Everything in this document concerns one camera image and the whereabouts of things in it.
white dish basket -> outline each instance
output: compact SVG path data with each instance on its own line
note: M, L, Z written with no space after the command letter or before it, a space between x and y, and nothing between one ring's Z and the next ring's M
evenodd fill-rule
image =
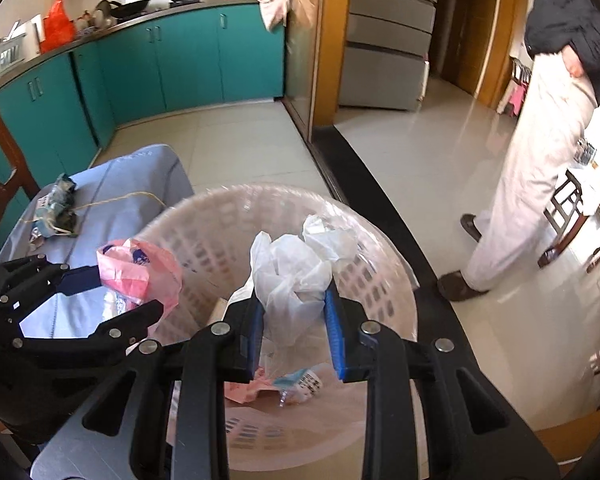
M189 339L206 325L218 298L227 300L244 285L256 235L264 231L276 239L300 234L312 214L333 228L352 228L358 234L358 256L334 276L340 295L359 301L370 319L415 340L417 283L388 238L339 202L277 184L195 195L165 211L138 235L173 252L184 271L180 304L161 320L153 337L162 344ZM177 402L176 389L168 433L172 442ZM278 470L320 460L359 440L365 431L366 384L337 383L299 406L280 408L266 396L248 406L229 400L225 405L230 468Z

person's hand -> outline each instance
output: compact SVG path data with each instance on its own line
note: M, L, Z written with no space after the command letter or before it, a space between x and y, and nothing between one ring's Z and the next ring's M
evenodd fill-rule
M565 67L571 74L571 77L582 77L584 76L584 68L580 62L580 58L576 51L572 49L571 45L567 45L562 50L562 60L564 61Z

metal bolt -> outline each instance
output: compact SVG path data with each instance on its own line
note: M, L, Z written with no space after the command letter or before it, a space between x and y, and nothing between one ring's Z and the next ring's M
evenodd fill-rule
M149 355L154 353L158 349L158 342L153 339L147 339L146 341L142 341L138 345L138 349L141 354Z
M438 339L435 345L440 352L444 352L445 354L451 352L456 347L451 339L445 337Z
M380 326L380 323L377 321L365 321L362 325L360 325L362 332L369 335L377 334L380 332L381 328L382 327Z
M211 326L211 333L213 335L225 335L229 333L229 330L231 330L231 326L224 321L220 321Z

black frying pan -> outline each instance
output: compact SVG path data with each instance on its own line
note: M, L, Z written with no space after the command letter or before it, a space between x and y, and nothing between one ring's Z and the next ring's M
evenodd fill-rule
M137 2L131 2L130 4L121 5L118 2L109 2L111 5L111 15L120 20L139 14L146 9L149 5L149 0L138 0Z

chair backrest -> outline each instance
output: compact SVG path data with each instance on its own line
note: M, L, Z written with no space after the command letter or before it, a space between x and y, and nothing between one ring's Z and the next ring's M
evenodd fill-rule
M6 124L0 116L0 148L9 161L12 171L7 182L0 182L0 220L6 207L20 188L30 200L40 192L40 186L31 174L22 150L11 135Z

